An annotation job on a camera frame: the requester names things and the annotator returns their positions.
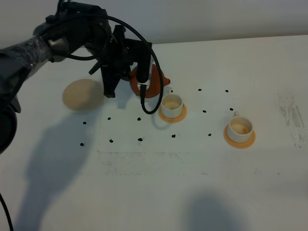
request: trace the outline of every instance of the white wall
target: white wall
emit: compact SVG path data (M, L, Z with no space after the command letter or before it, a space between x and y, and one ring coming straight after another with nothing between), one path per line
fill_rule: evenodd
M155 43L308 32L308 0L78 0L105 8ZM2 0L0 47L31 36L57 0Z

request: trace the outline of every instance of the white cup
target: white cup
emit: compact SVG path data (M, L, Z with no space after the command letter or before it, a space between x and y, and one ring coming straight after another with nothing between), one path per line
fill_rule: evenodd
M183 112L183 101L176 94L168 94L162 99L162 113L165 117L176 118Z
M254 131L252 122L244 116L240 116L238 112L234 112L233 118L230 120L227 128L227 135L230 140L243 143L251 137Z

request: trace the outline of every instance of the orange saucer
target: orange saucer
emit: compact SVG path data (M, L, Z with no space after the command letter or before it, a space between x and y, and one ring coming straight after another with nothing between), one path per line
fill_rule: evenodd
M245 141L245 142L243 142L243 143L237 143L237 142L232 141L232 140L228 137L228 135L227 135L227 128L228 128L228 126L226 126L226 128L224 129L224 131L223 131L223 136L224 136L226 142L227 142L229 145L231 145L232 147L243 149L243 148L249 148L251 145L254 144L254 142L255 142L255 140L256 140L255 131L253 131L253 133L251 134L251 137L250 137L247 141Z
M179 115L178 117L176 118L168 118L166 116L164 116L164 114L162 113L162 107L159 107L159 111L158 111L158 114L159 114L159 117L168 122L168 123L178 123L178 122L181 122L183 119L185 119L186 115L187 115L187 108L186 106L183 104L183 111L182 111L182 114Z

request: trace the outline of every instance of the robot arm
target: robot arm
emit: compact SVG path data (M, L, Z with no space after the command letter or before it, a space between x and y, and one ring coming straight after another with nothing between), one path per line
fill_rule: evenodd
M111 32L108 20L121 25L115 26ZM123 25L141 41L125 38ZM15 135L15 112L21 111L17 92L22 83L47 61L61 62L65 58L82 61L96 59L97 63L89 73L101 69L104 95L108 98L115 97L118 82L120 79L129 79L130 66L137 62L136 78L141 90L142 108L148 114L158 109L163 94L163 76L152 44L126 23L108 16L106 10L59 0L57 13L48 16L46 22L39 25L33 34L33 38L28 41L0 50L0 153L9 146ZM72 55L81 46L85 46L92 56ZM148 112L144 107L144 98L149 87L152 58L159 72L161 92L157 106Z

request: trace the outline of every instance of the black wire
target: black wire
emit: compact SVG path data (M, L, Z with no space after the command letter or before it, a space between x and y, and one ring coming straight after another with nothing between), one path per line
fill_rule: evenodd
M127 23L117 19L117 18L114 18L114 17L111 17L111 16L108 16L108 15L103 15L103 14L83 14L83 15L76 15L76 16L73 16L73 17L70 17L70 18L66 18L62 21L58 21L52 25L50 25L48 28L42 30L39 35L43 36L47 31L49 31L50 29L53 29L55 28L56 26L64 23L64 22L69 22L69 21L72 21L72 20L76 20L76 19L79 19L79 18L91 18L91 17L96 17L96 18L103 18L103 19L108 19L110 21L114 21L116 23L119 23L121 25L123 25L124 27L126 27L127 29L129 29L131 32L133 32L142 42L144 42L145 46L147 47L147 49L150 51L153 59L154 59L154 62L156 64L156 67L157 67L157 70L158 70L158 74L159 74L159 82L160 82L160 93L159 93L159 98L158 98L158 102L157 102L157 105L156 107L152 110L152 111L148 111L146 108L145 108L145 105L144 105L144 98L145 98L145 88L141 88L142 91L140 91L140 97L141 97L141 106L142 106L142 109L143 111L146 113L146 114L153 114L157 111L157 109L159 108L160 106L160 103L162 101L162 98L163 98L163 90L164 90L164 80L163 80L163 74L162 74L162 70L160 69L160 65L159 65L159 62L157 60L157 57L153 51L153 49L149 46L147 40L145 40L145 38L139 34L139 32L137 30L135 30L134 28L132 28L130 25L128 25Z
M104 33L105 33L105 36L106 36L106 40L105 40L105 43L104 45L102 45L102 47L92 56L87 56L87 57L82 57L82 56L76 56L76 55L72 55L72 54L66 54L64 52L54 52L55 55L59 55L59 56L62 56L62 57L65 57L65 58L69 58L69 59L74 59L74 60L81 60L81 61L89 61L89 60L93 60L93 59L96 59L100 53L106 48L106 46L108 45L108 42L109 42L109 38L108 38L108 35L107 35L107 32L105 30L105 28L99 24L99 23L91 23L92 25L94 26L99 26L99 28L101 28Z
M63 0L58 1L57 12L56 12L55 16L58 16L60 14L60 7L61 7L62 2L63 2Z
M8 220L10 231L14 231L12 220L11 220L11 217L10 217L10 214L9 214L9 210L8 210L8 208L7 208L7 206L6 206L5 202L4 202L4 199L3 199L2 195L1 195L1 193L0 193L0 201L1 201L2 207L4 209L6 218Z

